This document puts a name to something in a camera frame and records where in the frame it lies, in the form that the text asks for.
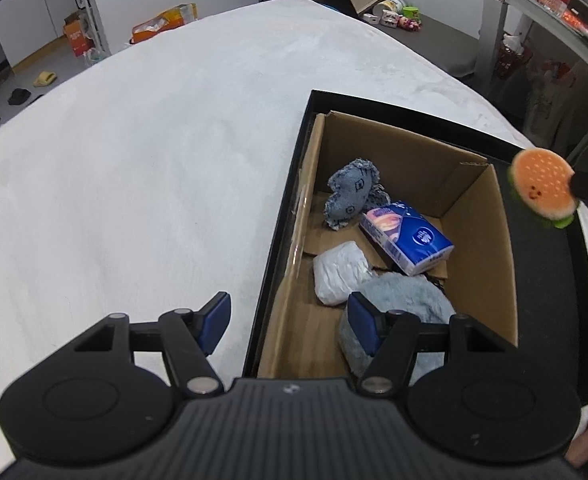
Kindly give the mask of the grey pink plush toy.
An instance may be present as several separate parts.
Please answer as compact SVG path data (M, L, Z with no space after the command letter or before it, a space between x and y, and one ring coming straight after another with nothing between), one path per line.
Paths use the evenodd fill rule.
M352 376L360 378L390 339L416 341L423 325L447 325L454 307L423 276L383 273L350 294L337 340Z

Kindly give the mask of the hamburger plush toy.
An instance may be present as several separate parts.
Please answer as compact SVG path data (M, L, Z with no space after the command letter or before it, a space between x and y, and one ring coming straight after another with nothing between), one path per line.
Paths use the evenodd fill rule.
M578 199L570 189L574 170L545 148L519 151L512 159L508 180L513 192L531 212L557 229L574 220Z

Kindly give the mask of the blue tissue pack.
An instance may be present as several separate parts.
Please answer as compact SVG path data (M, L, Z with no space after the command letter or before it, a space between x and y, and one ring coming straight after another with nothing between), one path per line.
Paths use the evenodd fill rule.
M454 250L436 226L404 202L369 210L361 216L360 226L409 276L435 268Z

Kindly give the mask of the brown cardboard box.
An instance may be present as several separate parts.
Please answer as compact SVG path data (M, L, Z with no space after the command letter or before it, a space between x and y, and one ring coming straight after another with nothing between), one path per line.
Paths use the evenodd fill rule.
M463 313L509 342L518 300L506 212L483 156L339 112L311 125L272 278L260 378L360 376L378 348L347 303L428 323Z

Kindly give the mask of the black plastic tray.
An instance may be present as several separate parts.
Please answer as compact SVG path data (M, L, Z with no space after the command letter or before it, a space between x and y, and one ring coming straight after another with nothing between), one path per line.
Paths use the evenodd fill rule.
M454 310L477 321L565 380L588 404L588 252L578 222L547 226L508 179L514 144L449 120L354 96L313 91L283 193L243 373L344 377L343 311L315 293L312 262L356 243L380 273L395 270L352 221L331 230L329 178L357 158L379 169L393 200L420 211L454 243L428 271Z

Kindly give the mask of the red plastic basket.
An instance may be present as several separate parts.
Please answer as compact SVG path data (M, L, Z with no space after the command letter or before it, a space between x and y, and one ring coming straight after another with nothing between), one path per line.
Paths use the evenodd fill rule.
M519 36L504 35L498 50L494 74L507 80L518 68L526 65L533 52L522 44Z

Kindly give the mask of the grey bench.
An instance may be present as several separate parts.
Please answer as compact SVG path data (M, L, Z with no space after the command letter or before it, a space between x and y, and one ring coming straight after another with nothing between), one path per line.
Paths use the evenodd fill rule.
M474 74L478 40L465 32L429 16L422 18L421 29L417 32L384 25L376 25L376 28L454 78L465 80Z

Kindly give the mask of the yellow slipper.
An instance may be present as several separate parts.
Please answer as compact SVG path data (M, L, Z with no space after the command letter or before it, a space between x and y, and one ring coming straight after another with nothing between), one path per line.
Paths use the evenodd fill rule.
M35 88L49 87L50 84L53 84L57 79L58 75L56 73L43 70L32 82L32 85Z

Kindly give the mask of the orange package on floor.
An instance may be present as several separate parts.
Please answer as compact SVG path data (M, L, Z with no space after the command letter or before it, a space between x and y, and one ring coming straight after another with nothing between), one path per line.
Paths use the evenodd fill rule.
M198 7L195 3L183 3L154 16L131 29L130 44L151 39L161 32L179 28L198 19Z

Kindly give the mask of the white cabinet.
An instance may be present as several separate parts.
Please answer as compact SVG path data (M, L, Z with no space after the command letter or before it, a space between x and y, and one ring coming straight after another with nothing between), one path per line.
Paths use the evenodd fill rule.
M10 66L63 37L65 20L78 10L76 0L0 0L0 44Z

